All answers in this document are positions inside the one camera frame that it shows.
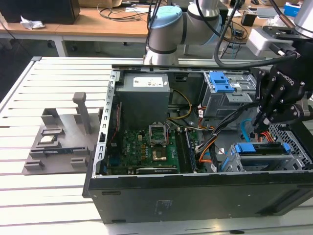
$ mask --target white slotted table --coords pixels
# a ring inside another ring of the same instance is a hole
[[[88,111],[97,113],[103,106],[111,64],[142,61],[43,57],[29,63],[0,104],[0,235],[211,235],[229,234],[229,230],[313,234],[313,200],[280,217],[104,225],[92,200],[81,196],[85,174],[23,176],[43,109],[55,107],[60,114],[73,114],[73,93],[86,92]],[[198,59],[180,60],[180,64],[215,65]]]

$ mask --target vent grille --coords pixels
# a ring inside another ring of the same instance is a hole
[[[283,131],[281,130],[281,127],[281,124],[271,125],[269,126],[269,132],[272,136],[276,137],[278,141],[289,144],[292,154],[298,155],[304,165],[312,164],[312,160],[306,154],[305,150],[302,148],[293,133],[291,131]]]

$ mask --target gray floor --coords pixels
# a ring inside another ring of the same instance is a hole
[[[58,56],[56,48],[49,48],[47,41],[40,40],[20,40],[22,45],[32,56]],[[31,59],[21,45],[12,40],[12,49],[0,49],[0,101],[10,90],[16,79],[25,69]],[[72,51],[72,46],[76,45],[77,50]],[[144,55],[143,43],[100,43],[101,52],[94,51],[93,42],[67,42],[69,56],[73,57],[128,57],[142,58]],[[179,58],[203,58],[210,59],[213,56],[213,48],[206,46],[190,46],[189,55],[183,55],[183,46],[178,47]],[[231,59],[234,55],[225,54],[223,59]],[[236,59],[257,59],[248,48],[243,47],[238,52]]]

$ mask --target motherboard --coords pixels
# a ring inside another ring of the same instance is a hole
[[[196,170],[195,131],[169,130],[164,124],[145,130],[125,130],[119,152],[111,154],[109,175],[192,173]]]

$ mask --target open computer tower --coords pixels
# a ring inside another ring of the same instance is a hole
[[[250,70],[114,66],[85,183],[103,222],[275,216],[311,198],[313,137],[303,123],[272,125],[272,140],[256,142],[251,108],[221,131],[205,154],[214,161],[199,161],[210,130],[184,127],[216,126],[255,89]]]

